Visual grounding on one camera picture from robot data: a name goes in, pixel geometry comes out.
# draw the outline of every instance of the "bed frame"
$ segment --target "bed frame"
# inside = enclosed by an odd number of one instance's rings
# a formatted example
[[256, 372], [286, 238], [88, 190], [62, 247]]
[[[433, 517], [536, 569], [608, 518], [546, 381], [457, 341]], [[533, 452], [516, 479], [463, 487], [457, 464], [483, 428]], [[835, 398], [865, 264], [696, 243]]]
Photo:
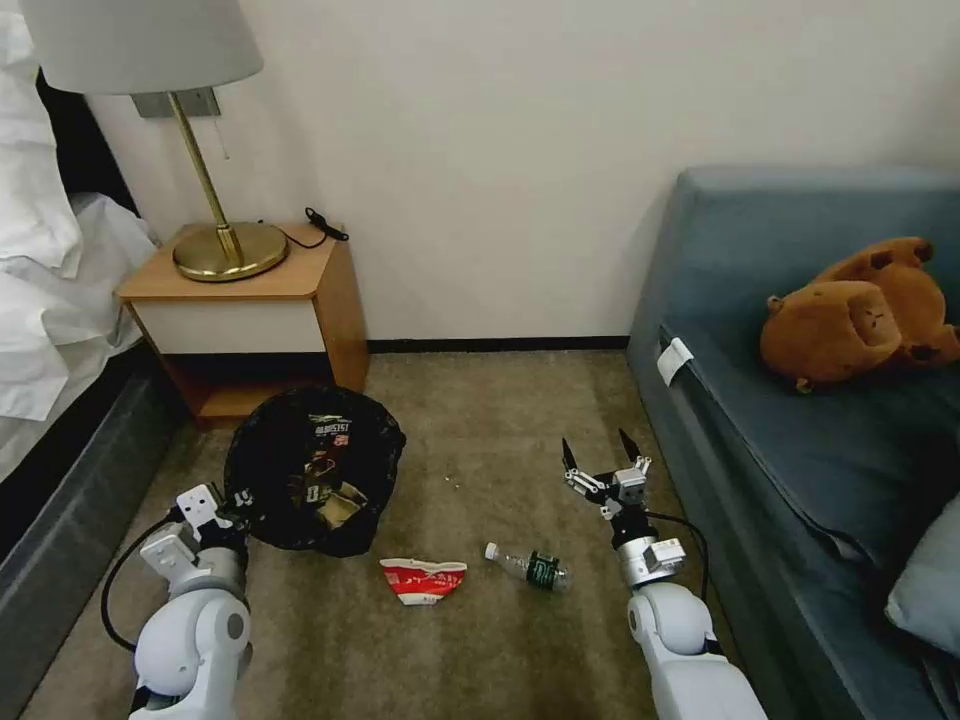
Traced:
[[[68, 193], [136, 212], [81, 95], [37, 87]], [[153, 354], [113, 358], [0, 482], [0, 720], [14, 720], [96, 589], [186, 418]]]

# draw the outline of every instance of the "brass lamp base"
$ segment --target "brass lamp base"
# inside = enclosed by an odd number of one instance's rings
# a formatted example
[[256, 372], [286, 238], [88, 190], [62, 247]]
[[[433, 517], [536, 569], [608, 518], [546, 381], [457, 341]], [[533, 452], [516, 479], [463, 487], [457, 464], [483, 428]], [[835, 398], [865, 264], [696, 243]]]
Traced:
[[173, 263], [191, 280], [228, 282], [266, 272], [288, 252], [287, 238], [278, 228], [237, 223], [198, 229], [173, 249]]

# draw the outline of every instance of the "black cable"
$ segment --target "black cable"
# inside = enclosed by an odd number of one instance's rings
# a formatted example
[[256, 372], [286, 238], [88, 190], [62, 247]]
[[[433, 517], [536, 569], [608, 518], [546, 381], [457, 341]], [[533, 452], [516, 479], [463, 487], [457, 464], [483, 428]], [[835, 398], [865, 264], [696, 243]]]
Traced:
[[287, 238], [287, 240], [289, 240], [290, 242], [292, 242], [294, 245], [299, 245], [299, 246], [302, 247], [304, 250], [313, 250], [314, 248], [320, 247], [321, 245], [323, 245], [323, 244], [327, 241], [327, 237], [328, 237], [327, 234], [324, 233], [324, 234], [323, 234], [323, 237], [320, 238], [320, 240], [318, 240], [317, 242], [315, 242], [313, 245], [307, 245], [306, 243], [302, 243], [302, 242], [300, 242], [299, 240], [297, 240], [293, 235], [291, 235], [290, 233], [286, 232], [282, 227], [279, 227], [279, 226], [277, 226], [277, 225], [274, 225], [274, 227], [277, 228], [277, 230], [279, 230], [280, 232], [282, 232], [282, 233], [284, 234], [284, 236]]
[[304, 208], [303, 213], [307, 216], [307, 221], [323, 233], [323, 237], [320, 238], [318, 242], [313, 243], [313, 245], [307, 245], [306, 243], [300, 242], [279, 225], [273, 225], [272, 227], [275, 227], [277, 230], [282, 232], [283, 236], [287, 240], [295, 245], [299, 245], [304, 250], [313, 250], [314, 248], [320, 247], [327, 241], [328, 237], [332, 237], [334, 240], [339, 240], [340, 242], [347, 242], [350, 239], [349, 235], [343, 232], [343, 230], [333, 227], [333, 225], [327, 222], [327, 219], [323, 215], [318, 213], [313, 208]]
[[689, 528], [693, 533], [694, 540], [696, 540], [697, 547], [700, 550], [700, 557], [703, 559], [703, 574], [700, 577], [700, 599], [704, 602], [707, 601], [707, 581], [710, 578], [710, 552], [707, 547], [707, 538], [701, 532], [700, 528], [694, 525], [692, 522], [685, 518], [676, 517], [675, 515], [666, 515], [664, 513], [655, 513], [650, 510], [647, 511], [647, 516], [652, 517], [655, 520], [666, 520], [668, 522], [679, 523]]
[[140, 533], [140, 535], [137, 536], [137, 538], [127, 546], [127, 549], [123, 551], [123, 553], [117, 559], [117, 562], [114, 563], [113, 567], [110, 568], [110, 572], [107, 574], [107, 579], [103, 583], [103, 590], [100, 593], [100, 620], [103, 621], [103, 629], [107, 631], [107, 635], [110, 636], [110, 639], [124, 650], [133, 652], [137, 649], [137, 646], [135, 643], [130, 642], [120, 635], [120, 633], [117, 632], [117, 629], [113, 626], [113, 623], [110, 621], [110, 588], [113, 587], [113, 581], [117, 579], [117, 574], [120, 572], [120, 568], [123, 567], [123, 564], [127, 561], [127, 558], [130, 557], [133, 551], [140, 547], [140, 545], [142, 545], [148, 537], [153, 535], [153, 533], [162, 528], [164, 525], [169, 522], [176, 521], [178, 519], [178, 513], [179, 511], [171, 510], [169, 513], [167, 513], [163, 520], [158, 520]]

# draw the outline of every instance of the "wall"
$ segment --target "wall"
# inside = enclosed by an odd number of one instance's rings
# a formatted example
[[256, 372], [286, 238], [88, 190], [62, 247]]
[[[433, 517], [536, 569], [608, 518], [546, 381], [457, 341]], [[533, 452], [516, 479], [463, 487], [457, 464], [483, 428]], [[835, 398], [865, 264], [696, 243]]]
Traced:
[[[960, 159], [955, 0], [245, 7], [267, 69], [197, 123], [212, 174], [348, 225], [374, 338], [626, 333], [691, 164]], [[161, 233], [208, 216], [169, 122], [91, 102]]]

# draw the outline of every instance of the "red and white wrapper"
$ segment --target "red and white wrapper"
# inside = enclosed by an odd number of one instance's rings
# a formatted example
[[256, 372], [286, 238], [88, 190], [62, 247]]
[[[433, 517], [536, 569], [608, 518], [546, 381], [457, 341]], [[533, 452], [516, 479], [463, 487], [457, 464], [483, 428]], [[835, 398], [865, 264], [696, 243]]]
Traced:
[[404, 605], [436, 605], [463, 582], [464, 563], [428, 563], [423, 560], [381, 560], [383, 574]]

